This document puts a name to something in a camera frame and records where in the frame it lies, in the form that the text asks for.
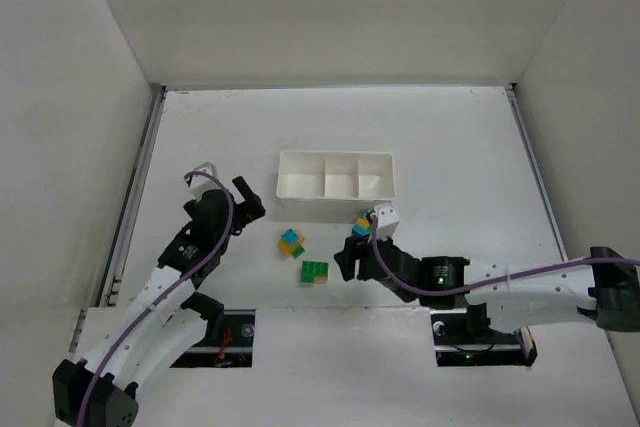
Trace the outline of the blue square lego brick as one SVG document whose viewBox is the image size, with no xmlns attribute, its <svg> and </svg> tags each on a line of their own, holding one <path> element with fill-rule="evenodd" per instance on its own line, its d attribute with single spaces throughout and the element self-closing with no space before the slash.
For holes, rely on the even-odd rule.
<svg viewBox="0 0 640 427">
<path fill-rule="evenodd" d="M 282 234 L 281 239 L 288 245 L 295 245 L 300 241 L 300 236 L 296 230 L 288 229 Z"/>
</svg>

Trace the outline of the green and yellow lego block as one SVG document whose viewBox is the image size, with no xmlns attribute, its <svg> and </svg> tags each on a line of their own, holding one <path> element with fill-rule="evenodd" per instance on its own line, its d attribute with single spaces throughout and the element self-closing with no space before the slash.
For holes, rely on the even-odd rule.
<svg viewBox="0 0 640 427">
<path fill-rule="evenodd" d="M 329 279 L 330 268 L 327 262 L 305 260 L 301 263 L 300 283 L 303 286 L 326 283 Z"/>
</svg>

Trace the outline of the green lego plate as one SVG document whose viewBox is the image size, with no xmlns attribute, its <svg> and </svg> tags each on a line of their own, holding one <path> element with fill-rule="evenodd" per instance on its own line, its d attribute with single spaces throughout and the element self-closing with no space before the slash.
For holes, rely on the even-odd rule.
<svg viewBox="0 0 640 427">
<path fill-rule="evenodd" d="M 298 258 L 298 257 L 300 257 L 304 252 L 305 252 L 304 247 L 303 247 L 302 245 L 299 245 L 299 246 L 297 246 L 297 247 L 296 247 L 296 249 L 295 249 L 295 250 L 293 250 L 293 251 L 292 251 L 292 256 L 293 256 L 294 258 Z"/>
</svg>

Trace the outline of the yellow curved lego brick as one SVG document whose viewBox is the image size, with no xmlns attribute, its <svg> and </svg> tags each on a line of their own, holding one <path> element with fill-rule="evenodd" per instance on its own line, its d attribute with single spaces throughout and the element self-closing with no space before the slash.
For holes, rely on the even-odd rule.
<svg viewBox="0 0 640 427">
<path fill-rule="evenodd" d="M 288 245 L 281 238 L 279 239 L 279 242 L 278 242 L 279 250 L 285 256 L 292 256 L 292 251 L 295 250 L 297 246 L 299 246 L 299 245 L 303 246 L 304 241 L 305 241 L 305 237 L 300 232 L 298 232 L 298 234 L 300 236 L 300 241 L 295 245 Z"/>
</svg>

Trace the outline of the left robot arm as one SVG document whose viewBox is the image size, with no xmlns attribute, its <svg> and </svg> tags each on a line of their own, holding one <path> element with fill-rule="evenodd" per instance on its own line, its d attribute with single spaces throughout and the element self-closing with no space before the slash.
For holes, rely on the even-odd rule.
<svg viewBox="0 0 640 427">
<path fill-rule="evenodd" d="M 242 199 L 205 168 L 185 176 L 189 222 L 165 248 L 120 322 L 77 361 L 52 376 L 56 418 L 68 426 L 130 426 L 142 398 L 189 348 L 216 335 L 224 306 L 200 292 L 229 241 L 266 210 L 241 176 Z"/>
</svg>

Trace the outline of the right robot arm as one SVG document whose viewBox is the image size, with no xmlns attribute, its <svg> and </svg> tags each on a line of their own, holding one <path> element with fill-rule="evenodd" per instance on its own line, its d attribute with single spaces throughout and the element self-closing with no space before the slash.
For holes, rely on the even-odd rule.
<svg viewBox="0 0 640 427">
<path fill-rule="evenodd" d="M 638 261 L 609 247 L 549 266 L 483 262 L 459 256 L 417 258 L 391 239 L 352 235 L 334 259 L 344 281 L 376 281 L 402 302 L 435 310 L 465 308 L 476 330 L 584 322 L 639 330 Z"/>
</svg>

